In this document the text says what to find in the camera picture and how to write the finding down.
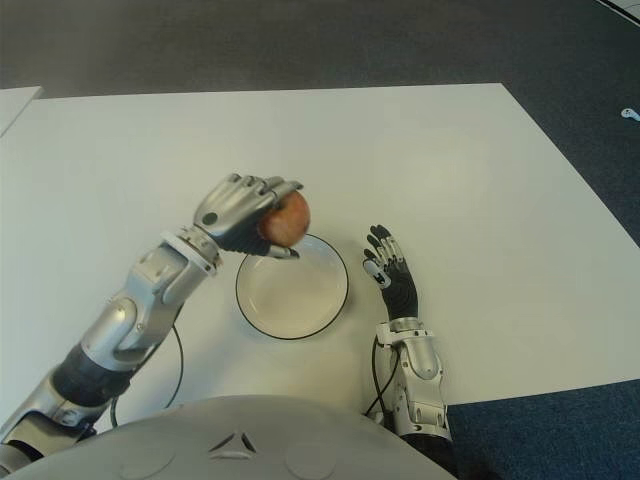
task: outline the white table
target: white table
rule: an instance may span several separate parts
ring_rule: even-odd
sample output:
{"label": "white table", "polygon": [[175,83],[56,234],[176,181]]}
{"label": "white table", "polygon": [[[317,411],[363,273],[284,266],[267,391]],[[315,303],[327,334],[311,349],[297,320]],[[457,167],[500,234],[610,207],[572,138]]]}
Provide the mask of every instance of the white table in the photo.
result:
{"label": "white table", "polygon": [[[178,400],[286,393],[362,410],[385,310],[361,271],[368,226],[400,240],[438,336],[448,402],[640,377],[640,252],[499,84],[36,100],[1,141],[6,416],[60,361],[165,229],[228,172],[304,182],[311,233],[342,254],[345,309],[280,341],[236,305],[241,256],[187,302]],[[170,338],[119,404],[160,408]]]}
{"label": "white table", "polygon": [[0,137],[20,116],[34,98],[42,93],[40,87],[6,88],[0,90]]}

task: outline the bowl rim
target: bowl rim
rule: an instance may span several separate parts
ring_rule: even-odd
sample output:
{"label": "bowl rim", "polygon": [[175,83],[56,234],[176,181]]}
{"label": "bowl rim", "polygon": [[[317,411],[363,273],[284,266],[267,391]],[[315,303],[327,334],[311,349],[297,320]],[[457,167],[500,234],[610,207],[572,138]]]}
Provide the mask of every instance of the bowl rim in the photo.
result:
{"label": "bowl rim", "polygon": [[327,242],[325,239],[320,238],[317,235],[313,235],[311,233],[306,233],[305,237],[309,236],[309,237],[313,237],[316,240],[320,240],[322,243],[324,243],[325,245],[327,245],[331,250],[334,251],[334,253],[338,256],[338,259],[340,259],[340,263],[342,263],[342,268],[344,269],[344,275],[347,279],[347,288],[344,291],[344,298],[342,299],[342,304],[340,305],[340,308],[338,308],[338,310],[336,311],[336,314],[333,316],[333,318],[327,322],[322,328],[311,332],[307,335],[302,335],[301,337],[278,337],[276,335],[272,335],[270,333],[267,333],[263,330],[261,330],[260,328],[258,328],[257,325],[254,325],[253,322],[251,320],[249,320],[249,317],[247,316],[247,314],[245,313],[245,311],[242,309],[242,305],[240,304],[240,297],[238,296],[238,278],[240,277],[240,271],[242,270],[242,267],[244,266],[245,262],[250,258],[250,257],[256,257],[259,255],[245,255],[244,259],[242,260],[242,263],[240,263],[240,267],[238,267],[238,271],[236,272],[236,303],[238,304],[238,308],[240,309],[240,312],[242,313],[242,316],[244,317],[244,319],[247,321],[247,323],[249,325],[251,325],[253,328],[255,328],[257,331],[259,331],[260,333],[262,333],[263,335],[266,335],[267,337],[271,337],[271,338],[275,338],[277,340],[301,340],[303,338],[309,338],[313,335],[316,335],[317,333],[322,332],[323,330],[325,330],[329,325],[331,325],[336,318],[338,318],[338,316],[340,315],[340,312],[342,312],[342,309],[344,308],[344,305],[347,303],[347,298],[349,297],[349,271],[347,270],[347,265],[344,263],[344,260],[342,259],[342,256],[340,255],[340,253],[338,252],[338,250],[336,250],[334,248],[333,245],[331,245],[329,242]]}

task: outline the white bowl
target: white bowl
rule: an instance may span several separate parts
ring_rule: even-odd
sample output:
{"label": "white bowl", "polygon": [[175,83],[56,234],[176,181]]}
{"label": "white bowl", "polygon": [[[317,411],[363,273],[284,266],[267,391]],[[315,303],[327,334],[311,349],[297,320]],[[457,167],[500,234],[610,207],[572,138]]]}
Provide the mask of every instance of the white bowl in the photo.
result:
{"label": "white bowl", "polygon": [[349,290],[338,252],[313,235],[294,247],[298,260],[247,256],[236,278],[238,305],[251,325],[283,340],[308,337],[338,316]]}

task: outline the black cable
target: black cable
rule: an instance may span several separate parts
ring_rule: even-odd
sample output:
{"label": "black cable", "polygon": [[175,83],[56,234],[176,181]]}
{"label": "black cable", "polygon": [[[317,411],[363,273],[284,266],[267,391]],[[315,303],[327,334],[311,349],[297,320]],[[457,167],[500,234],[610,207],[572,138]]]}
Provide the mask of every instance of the black cable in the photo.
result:
{"label": "black cable", "polygon": [[[175,400],[176,395],[178,395],[178,390],[180,390],[180,387],[182,386],[182,377],[184,376],[184,350],[182,348],[182,340],[180,339],[180,335],[178,334],[178,329],[176,328],[176,321],[178,320],[178,315],[180,315],[180,312],[182,311],[183,306],[184,306],[184,303],[180,305],[180,308],[178,308],[178,311],[176,312],[176,316],[173,319],[173,325],[171,326],[171,329],[173,330],[173,333],[176,336],[176,341],[178,342],[178,350],[180,351],[180,375],[178,377],[178,384],[176,385],[176,388],[173,391],[171,398],[169,399],[167,404],[164,406],[164,408],[170,407],[173,401]],[[162,342],[160,342],[155,347],[153,347],[153,349],[151,349],[151,352],[149,352],[149,354],[145,357],[145,359],[138,366],[138,368],[136,368],[135,373],[138,373],[142,369],[142,367],[144,367],[147,364],[149,359],[151,359],[153,354],[156,353],[156,350],[158,350],[158,348],[160,348],[160,345],[162,345],[163,343],[164,343],[164,340],[162,340]],[[118,419],[116,417],[116,407],[118,405],[119,398],[120,397],[114,397],[113,400],[111,400],[111,406],[109,408],[109,417],[111,419],[112,428],[116,428],[118,426]]]}
{"label": "black cable", "polygon": [[182,349],[182,340],[180,340],[180,335],[178,334],[178,329],[176,328],[176,324],[174,323],[171,327],[173,333],[176,335],[176,341],[178,342],[178,350],[180,350],[180,375],[178,376],[178,384],[176,385],[176,389],[173,391],[173,395],[164,406],[164,408],[169,408],[173,401],[176,399],[176,395],[178,395],[178,390],[180,390],[180,386],[182,385],[182,377],[184,376],[184,350]]}
{"label": "black cable", "polygon": [[391,375],[389,376],[389,379],[387,380],[387,383],[384,384],[384,387],[382,387],[382,390],[380,390],[380,385],[378,384],[378,375],[376,373],[376,347],[378,347],[378,341],[377,338],[373,339],[373,350],[371,352],[371,370],[373,372],[373,383],[376,387],[376,398],[373,400],[373,402],[371,402],[371,405],[369,405],[369,408],[367,408],[367,411],[365,412],[365,416],[369,415],[369,413],[371,412],[371,410],[373,409],[373,407],[375,407],[376,403],[380,402],[380,406],[382,407],[382,412],[384,413],[384,411],[386,410],[385,406],[384,406],[384,401],[382,400],[382,395],[384,394],[384,392],[387,391],[387,388],[389,387],[389,385],[391,385],[391,381],[393,380],[394,375],[396,374],[396,370],[398,369],[398,363],[400,363],[400,355],[398,354],[398,352],[396,352],[394,350],[394,352],[396,353],[396,363],[393,366],[393,370],[391,371]]}
{"label": "black cable", "polygon": [[378,383],[378,374],[376,373],[376,350],[378,348],[378,338],[373,337],[373,347],[371,349],[371,372],[373,373],[373,384],[376,387],[377,400],[380,402],[380,408],[382,413],[387,411],[384,406],[384,400],[382,399],[382,392],[380,391],[380,384]]}

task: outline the robot finger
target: robot finger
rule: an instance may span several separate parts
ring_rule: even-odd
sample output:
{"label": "robot finger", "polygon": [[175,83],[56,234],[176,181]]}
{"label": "robot finger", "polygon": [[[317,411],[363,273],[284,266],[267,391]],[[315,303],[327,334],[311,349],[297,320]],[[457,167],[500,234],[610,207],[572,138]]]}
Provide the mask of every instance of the robot finger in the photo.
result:
{"label": "robot finger", "polygon": [[375,253],[373,253],[371,250],[369,250],[368,248],[364,249],[364,256],[367,257],[365,260],[371,260],[372,262],[375,262],[376,265],[378,265],[379,267],[382,266],[378,256]]}
{"label": "robot finger", "polygon": [[369,275],[371,275],[371,278],[376,281],[380,289],[387,288],[389,285],[391,285],[391,279],[389,278],[389,275],[387,275],[385,271],[380,267],[380,265],[378,265],[373,259],[365,259],[362,262],[362,267]]}
{"label": "robot finger", "polygon": [[267,257],[280,258],[283,260],[295,260],[300,258],[300,254],[293,248],[279,247],[278,245],[271,245]]}
{"label": "robot finger", "polygon": [[378,252],[378,256],[382,260],[382,263],[384,265],[387,265],[389,263],[389,256],[387,255],[387,252],[380,241],[373,235],[367,235],[367,240],[373,246],[373,248],[376,249],[376,252]]}
{"label": "robot finger", "polygon": [[389,245],[389,241],[388,241],[389,238],[391,237],[389,230],[384,228],[382,225],[378,225],[378,226],[372,225],[371,233],[373,233],[380,241],[380,245],[382,245],[382,248],[384,248],[384,251],[387,254],[387,257],[389,257],[389,262],[391,263],[395,262],[396,253],[394,252],[391,245]]}
{"label": "robot finger", "polygon": [[273,187],[284,182],[282,177],[269,177],[266,179],[260,179],[259,182],[256,182],[253,185],[253,191],[256,195],[265,195],[268,193]]}
{"label": "robot finger", "polygon": [[296,190],[300,190],[301,188],[302,188],[302,184],[294,180],[294,181],[278,183],[273,188],[271,188],[270,191],[275,196],[274,203],[277,203],[280,200],[282,200],[284,197],[289,195],[290,193],[295,192]]}
{"label": "robot finger", "polygon": [[221,183],[236,183],[242,177],[237,173],[231,173],[225,177],[225,179]]}
{"label": "robot finger", "polygon": [[246,175],[246,176],[242,177],[242,179],[240,180],[240,183],[238,184],[238,186],[239,187],[250,187],[254,183],[260,182],[260,181],[262,181],[262,179],[259,178],[259,177],[254,177],[253,175]]}
{"label": "robot finger", "polygon": [[400,250],[400,245],[398,244],[396,239],[392,236],[389,236],[387,237],[387,243],[389,244],[389,247],[393,251],[393,254],[396,257],[396,260],[398,262],[404,262],[404,255],[402,253],[402,250]]}

